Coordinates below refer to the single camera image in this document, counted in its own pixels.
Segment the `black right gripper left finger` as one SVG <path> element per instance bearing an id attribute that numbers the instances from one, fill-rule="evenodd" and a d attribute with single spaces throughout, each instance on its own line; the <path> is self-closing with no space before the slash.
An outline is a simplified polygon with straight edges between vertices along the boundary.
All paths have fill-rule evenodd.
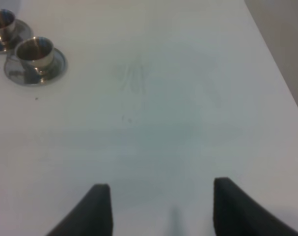
<path id="1" fill-rule="evenodd" d="M 95 184 L 92 186 L 75 208 L 48 235 L 113 235 L 113 215 L 109 185 Z"/>

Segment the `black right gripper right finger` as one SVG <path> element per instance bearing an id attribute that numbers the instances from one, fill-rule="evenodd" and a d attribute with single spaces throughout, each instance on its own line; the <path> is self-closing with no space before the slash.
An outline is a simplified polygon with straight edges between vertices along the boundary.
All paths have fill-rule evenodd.
<path id="1" fill-rule="evenodd" d="M 217 236 L 298 236 L 227 177 L 214 180 L 213 224 Z"/>

